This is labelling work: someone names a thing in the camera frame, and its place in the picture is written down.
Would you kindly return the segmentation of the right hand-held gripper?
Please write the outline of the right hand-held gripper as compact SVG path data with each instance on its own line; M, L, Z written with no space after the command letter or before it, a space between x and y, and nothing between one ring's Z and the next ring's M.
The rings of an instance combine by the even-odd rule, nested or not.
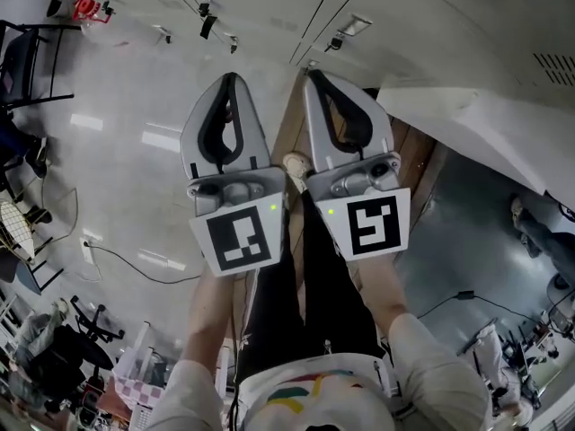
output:
M388 153L394 137L385 109L350 81L318 69L306 73L304 103L319 172L307 188L342 257L406 250L411 191L398 181L399 154Z

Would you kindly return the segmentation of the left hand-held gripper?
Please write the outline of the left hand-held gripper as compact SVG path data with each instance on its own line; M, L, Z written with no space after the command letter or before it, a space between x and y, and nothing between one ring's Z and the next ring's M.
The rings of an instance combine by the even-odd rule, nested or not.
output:
M198 179L188 187L195 212L190 228L214 275L278 263L286 174L270 166L261 121L239 74L222 75L199 97L180 149L187 177ZM222 171L227 174L214 175Z

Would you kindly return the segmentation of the grey metal lockers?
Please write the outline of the grey metal lockers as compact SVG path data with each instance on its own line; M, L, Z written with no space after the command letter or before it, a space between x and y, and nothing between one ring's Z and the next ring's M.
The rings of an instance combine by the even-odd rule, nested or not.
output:
M231 50L365 86L538 92L575 106L575 0L182 0Z

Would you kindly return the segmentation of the person's left forearm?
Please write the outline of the person's left forearm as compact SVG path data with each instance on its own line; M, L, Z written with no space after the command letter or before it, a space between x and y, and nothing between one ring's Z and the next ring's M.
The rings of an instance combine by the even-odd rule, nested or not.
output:
M215 276L204 267L190 303L188 338L181 358L199 363L213 374L228 322L233 313L234 287L246 274Z

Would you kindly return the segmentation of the person's right forearm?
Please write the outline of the person's right forearm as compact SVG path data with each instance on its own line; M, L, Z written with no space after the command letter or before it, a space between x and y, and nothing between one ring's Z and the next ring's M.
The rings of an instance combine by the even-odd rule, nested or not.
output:
M395 319L408 312L403 286L394 267L392 254L357 262L360 293L376 326L387 337Z

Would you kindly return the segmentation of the person's beige shoe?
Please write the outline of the person's beige shoe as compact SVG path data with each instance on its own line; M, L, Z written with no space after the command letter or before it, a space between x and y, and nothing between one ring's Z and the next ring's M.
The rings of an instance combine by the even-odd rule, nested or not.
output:
M307 176L313 169L309 157L296 151L290 152L284 155L282 164L297 191L304 193L307 190Z

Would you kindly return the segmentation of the wooden floor platform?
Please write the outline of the wooden floor platform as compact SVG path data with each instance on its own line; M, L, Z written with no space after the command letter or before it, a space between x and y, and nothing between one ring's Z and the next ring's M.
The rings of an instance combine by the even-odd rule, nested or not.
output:
M298 151L309 155L311 147L306 130L303 86L305 72L299 71L287 102L287 108L279 127L278 137L272 149L271 160L282 163L285 154ZM431 191L442 169L447 148L437 140L400 119L391 117L394 149L401 156L400 185L411 190L411 224L415 224L427 204ZM286 186L287 209L290 212L289 234L291 251L296 268L296 285L301 286L303 277L303 206L292 181Z

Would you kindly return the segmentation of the person's black trousers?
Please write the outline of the person's black trousers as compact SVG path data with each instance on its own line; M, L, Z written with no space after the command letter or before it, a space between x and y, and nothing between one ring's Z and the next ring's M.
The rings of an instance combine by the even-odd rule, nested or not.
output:
M291 249L257 276L236 379L300 359L353 353L382 358L376 325L308 192L304 208L305 308L299 307Z

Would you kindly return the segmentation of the red and white plastic bag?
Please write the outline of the red and white plastic bag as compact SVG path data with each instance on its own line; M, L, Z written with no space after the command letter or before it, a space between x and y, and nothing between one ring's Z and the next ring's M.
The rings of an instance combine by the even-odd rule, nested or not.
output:
M73 19L76 21L101 22L108 23L114 10L110 7L109 2L104 3L96 0L77 0Z

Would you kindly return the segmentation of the black folding chair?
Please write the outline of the black folding chair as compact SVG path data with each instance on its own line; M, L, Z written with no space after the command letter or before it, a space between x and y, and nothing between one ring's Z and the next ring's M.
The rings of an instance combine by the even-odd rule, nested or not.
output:
M73 99L73 93L55 95L54 81L58 66L58 52L65 31L80 31L81 27L70 24L14 24L0 20L0 51L4 45L8 30L19 32L19 35L8 42L0 61L0 110L9 112L52 101ZM33 79L41 43L49 40L40 35L41 31L57 31L57 43L50 74L49 95L32 98Z

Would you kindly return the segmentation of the yellow grid fan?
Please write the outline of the yellow grid fan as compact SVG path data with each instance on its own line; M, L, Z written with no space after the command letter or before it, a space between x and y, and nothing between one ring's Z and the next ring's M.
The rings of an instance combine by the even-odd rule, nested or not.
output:
M20 209L5 199L0 199L0 242L16 258L35 262L31 226Z

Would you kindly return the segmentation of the blue chair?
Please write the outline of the blue chair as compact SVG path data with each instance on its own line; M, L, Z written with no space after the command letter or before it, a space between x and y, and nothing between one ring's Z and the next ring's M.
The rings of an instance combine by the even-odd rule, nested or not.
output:
M63 272L61 268L56 271L43 285L40 285L35 273L43 268L47 261L42 261L32 268L27 261L22 261L7 249L0 249L0 281L7 284L18 278L19 281L36 295L41 295Z

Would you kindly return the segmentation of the black office chair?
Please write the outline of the black office chair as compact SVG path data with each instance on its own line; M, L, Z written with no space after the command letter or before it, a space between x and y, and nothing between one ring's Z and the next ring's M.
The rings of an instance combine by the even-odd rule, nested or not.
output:
M65 324L55 329L48 347L30 362L29 377L53 401L71 398L85 381L82 364L91 365L94 375L101 370L110 371L113 362L98 342L111 343L125 336L123 329L113 331L100 324L106 311L104 305L98 305L90 317L81 308L78 296L73 296L70 303L77 328Z

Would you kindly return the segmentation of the pink checkered cloth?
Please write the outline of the pink checkered cloth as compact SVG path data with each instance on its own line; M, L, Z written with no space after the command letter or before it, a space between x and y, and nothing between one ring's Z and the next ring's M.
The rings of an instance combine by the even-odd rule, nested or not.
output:
M153 409L164 394L161 387L117 375L114 376L114 389L129 409L137 404Z

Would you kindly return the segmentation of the person's white printed t-shirt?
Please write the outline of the person's white printed t-shirt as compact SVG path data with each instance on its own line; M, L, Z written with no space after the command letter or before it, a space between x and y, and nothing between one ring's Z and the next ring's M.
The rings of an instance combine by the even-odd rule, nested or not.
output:
M389 332L401 395L385 363L339 353L280 365L243 382L239 431L486 431L491 396L479 375L413 315Z

